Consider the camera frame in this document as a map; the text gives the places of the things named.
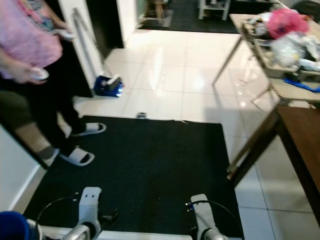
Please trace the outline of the white hand controller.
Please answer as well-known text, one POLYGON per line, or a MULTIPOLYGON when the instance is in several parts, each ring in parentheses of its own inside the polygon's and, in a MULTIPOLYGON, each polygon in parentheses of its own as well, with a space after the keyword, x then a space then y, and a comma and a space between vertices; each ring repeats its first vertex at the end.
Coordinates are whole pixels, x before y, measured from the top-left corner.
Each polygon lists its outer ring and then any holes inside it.
POLYGON ((59 29, 58 35, 66 41, 73 41, 73 39, 76 38, 76 35, 73 32, 69 32, 67 29, 59 29))
POLYGON ((39 82, 43 82, 50 77, 50 73, 48 73, 48 71, 37 67, 30 69, 30 75, 32 78, 34 78, 34 80, 39 82))

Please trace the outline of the person's right hand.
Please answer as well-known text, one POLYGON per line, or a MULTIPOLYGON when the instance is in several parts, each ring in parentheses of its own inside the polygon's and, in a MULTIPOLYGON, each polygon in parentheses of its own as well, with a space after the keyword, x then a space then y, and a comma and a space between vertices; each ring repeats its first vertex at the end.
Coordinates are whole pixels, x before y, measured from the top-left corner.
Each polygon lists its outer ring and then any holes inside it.
POLYGON ((10 74, 14 77, 14 80, 20 84, 31 83, 34 85, 44 84, 45 81, 34 78, 34 67, 23 62, 10 62, 9 64, 10 74))

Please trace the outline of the person's left hand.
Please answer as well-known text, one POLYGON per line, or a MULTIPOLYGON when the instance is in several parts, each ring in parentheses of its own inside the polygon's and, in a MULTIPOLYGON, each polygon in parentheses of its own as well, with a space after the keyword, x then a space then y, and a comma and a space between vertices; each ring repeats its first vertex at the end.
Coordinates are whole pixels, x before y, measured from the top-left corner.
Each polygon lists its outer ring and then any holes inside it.
POLYGON ((70 27, 66 22, 60 22, 60 21, 54 22, 54 30, 59 37, 61 36, 58 34, 58 30, 61 30, 61 29, 68 30, 69 32, 73 33, 73 31, 70 30, 70 27))

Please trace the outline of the black floor mat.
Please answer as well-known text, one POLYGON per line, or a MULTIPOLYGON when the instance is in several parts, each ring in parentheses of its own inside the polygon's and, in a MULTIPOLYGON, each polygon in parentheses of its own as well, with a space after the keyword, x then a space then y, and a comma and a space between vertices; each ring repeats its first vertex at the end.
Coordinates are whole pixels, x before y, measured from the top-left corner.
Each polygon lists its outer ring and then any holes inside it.
POLYGON ((70 196, 91 186, 102 190, 100 213, 119 210, 106 231, 187 235, 195 218, 186 204, 205 194, 214 202, 215 226, 228 237, 242 235, 222 124, 90 115, 84 120, 107 127, 70 140, 94 154, 94 161, 79 167, 54 160, 23 213, 26 218, 39 218, 42 226, 74 227, 78 203, 70 196))

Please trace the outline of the white slipper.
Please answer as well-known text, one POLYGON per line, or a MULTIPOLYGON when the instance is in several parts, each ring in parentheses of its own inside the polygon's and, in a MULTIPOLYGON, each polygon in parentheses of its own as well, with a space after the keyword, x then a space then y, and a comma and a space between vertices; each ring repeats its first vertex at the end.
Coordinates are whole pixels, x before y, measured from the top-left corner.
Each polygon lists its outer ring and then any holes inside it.
POLYGON ((79 133, 71 133, 71 137, 84 137, 87 135, 94 135, 94 134, 100 134, 105 132, 106 125, 104 123, 99 122, 90 122, 86 124, 85 131, 79 132, 79 133))
POLYGON ((66 160, 67 162, 78 166, 78 167, 84 167, 88 164, 92 163, 95 159, 95 155, 93 153, 90 153, 89 151, 83 150, 80 147, 76 147, 71 151, 69 154, 60 153, 59 156, 66 160))

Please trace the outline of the blue round container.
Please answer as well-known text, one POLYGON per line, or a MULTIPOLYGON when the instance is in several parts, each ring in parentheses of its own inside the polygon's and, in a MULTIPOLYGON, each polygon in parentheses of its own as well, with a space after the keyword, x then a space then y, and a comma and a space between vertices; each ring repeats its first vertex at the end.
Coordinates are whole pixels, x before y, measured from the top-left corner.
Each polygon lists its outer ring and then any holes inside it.
POLYGON ((0 212, 0 240, 41 240, 35 221, 16 211, 0 212))

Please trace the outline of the person in pink shirt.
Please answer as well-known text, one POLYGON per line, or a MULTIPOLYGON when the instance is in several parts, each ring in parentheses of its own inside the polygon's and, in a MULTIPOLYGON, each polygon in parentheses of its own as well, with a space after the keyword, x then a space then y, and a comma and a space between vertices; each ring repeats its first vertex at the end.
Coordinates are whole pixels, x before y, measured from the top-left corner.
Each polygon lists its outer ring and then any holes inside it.
POLYGON ((3 90, 25 97, 30 117, 59 153, 70 154, 76 147, 58 124, 61 115, 71 133, 82 133, 84 122, 74 107, 73 82, 85 82, 77 62, 64 57, 62 39, 54 22, 64 22, 45 0, 0 1, 0 57, 3 90), (49 73, 43 84, 16 82, 9 64, 21 62, 49 73))

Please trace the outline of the dark brown wooden table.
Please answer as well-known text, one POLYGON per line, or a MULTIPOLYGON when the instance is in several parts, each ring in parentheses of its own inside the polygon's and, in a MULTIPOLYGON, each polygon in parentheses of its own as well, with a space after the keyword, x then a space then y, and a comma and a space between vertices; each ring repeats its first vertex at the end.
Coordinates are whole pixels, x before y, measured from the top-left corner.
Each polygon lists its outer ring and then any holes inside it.
POLYGON ((228 166, 228 180, 237 186, 275 137, 282 141, 320 226, 320 109, 276 106, 228 166))

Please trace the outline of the wooden stool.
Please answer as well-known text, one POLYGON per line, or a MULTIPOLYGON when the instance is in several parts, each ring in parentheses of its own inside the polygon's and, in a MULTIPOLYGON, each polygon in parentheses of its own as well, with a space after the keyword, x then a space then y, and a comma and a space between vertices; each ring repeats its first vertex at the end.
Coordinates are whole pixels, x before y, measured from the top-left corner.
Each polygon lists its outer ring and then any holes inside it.
POLYGON ((163 23, 166 19, 165 7, 170 0, 145 0, 144 18, 163 23))

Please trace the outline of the brown cardboard tray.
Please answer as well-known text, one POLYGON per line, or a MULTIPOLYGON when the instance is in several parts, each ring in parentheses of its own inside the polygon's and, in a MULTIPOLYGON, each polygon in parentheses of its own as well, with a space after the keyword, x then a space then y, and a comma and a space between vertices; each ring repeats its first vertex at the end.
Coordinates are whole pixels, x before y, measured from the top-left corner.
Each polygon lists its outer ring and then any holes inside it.
POLYGON ((320 41, 314 35, 291 32, 274 39, 253 16, 243 18, 238 30, 267 77, 291 75, 297 82, 320 83, 320 41))

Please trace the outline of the light wooden table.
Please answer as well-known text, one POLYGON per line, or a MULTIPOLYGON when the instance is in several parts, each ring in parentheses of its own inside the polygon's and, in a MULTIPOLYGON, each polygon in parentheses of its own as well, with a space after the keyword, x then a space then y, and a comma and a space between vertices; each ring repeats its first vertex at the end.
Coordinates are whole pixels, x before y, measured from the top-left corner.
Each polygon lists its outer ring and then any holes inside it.
POLYGON ((280 66, 272 65, 270 59, 268 59, 266 52, 263 51, 259 45, 258 39, 255 39, 247 30, 245 29, 246 20, 254 18, 255 14, 231 14, 229 16, 234 28, 238 31, 239 36, 236 38, 233 48, 227 54, 222 66, 215 76, 212 86, 215 86, 223 73, 226 71, 227 66, 230 64, 231 60, 234 58, 238 48, 240 46, 247 46, 250 53, 255 60, 258 62, 260 70, 268 77, 269 85, 265 90, 267 93, 273 90, 279 98, 283 101, 304 101, 310 104, 320 104, 320 93, 313 93, 309 90, 302 89, 300 87, 295 87, 282 80, 282 77, 286 71, 285 68, 280 66))

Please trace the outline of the white shelf rack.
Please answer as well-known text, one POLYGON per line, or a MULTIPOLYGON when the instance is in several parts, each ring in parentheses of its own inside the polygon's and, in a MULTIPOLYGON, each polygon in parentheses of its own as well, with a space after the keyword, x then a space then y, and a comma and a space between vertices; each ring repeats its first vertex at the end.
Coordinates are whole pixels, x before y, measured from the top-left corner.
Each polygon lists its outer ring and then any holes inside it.
POLYGON ((198 0, 198 19, 203 20, 206 10, 222 10, 222 21, 226 21, 233 0, 198 0))

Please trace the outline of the clear white plastic bag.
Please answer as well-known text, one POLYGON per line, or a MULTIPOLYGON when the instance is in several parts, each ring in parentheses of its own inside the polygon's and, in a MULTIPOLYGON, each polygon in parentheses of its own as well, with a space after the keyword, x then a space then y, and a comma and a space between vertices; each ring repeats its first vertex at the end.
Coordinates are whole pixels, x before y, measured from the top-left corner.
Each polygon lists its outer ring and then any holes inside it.
POLYGON ((292 67, 306 57, 306 46, 303 42, 303 34, 290 32, 270 42, 272 61, 277 66, 292 67))

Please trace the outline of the pink plastic bag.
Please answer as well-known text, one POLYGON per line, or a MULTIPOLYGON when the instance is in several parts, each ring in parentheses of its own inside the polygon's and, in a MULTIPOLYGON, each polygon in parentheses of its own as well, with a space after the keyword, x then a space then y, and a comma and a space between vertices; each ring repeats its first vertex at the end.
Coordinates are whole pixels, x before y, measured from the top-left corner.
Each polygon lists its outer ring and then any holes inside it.
POLYGON ((306 34, 309 31, 307 15, 288 8, 279 8, 270 12, 270 18, 265 26, 270 37, 274 39, 279 39, 292 32, 306 34))

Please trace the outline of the black chair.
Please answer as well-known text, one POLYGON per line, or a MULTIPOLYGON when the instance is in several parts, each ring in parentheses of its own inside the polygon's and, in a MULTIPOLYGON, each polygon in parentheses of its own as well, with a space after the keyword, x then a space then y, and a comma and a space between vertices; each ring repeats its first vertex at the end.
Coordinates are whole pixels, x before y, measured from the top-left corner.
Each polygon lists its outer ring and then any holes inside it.
POLYGON ((294 0, 289 7, 300 14, 311 17, 314 22, 320 23, 320 0, 294 0))

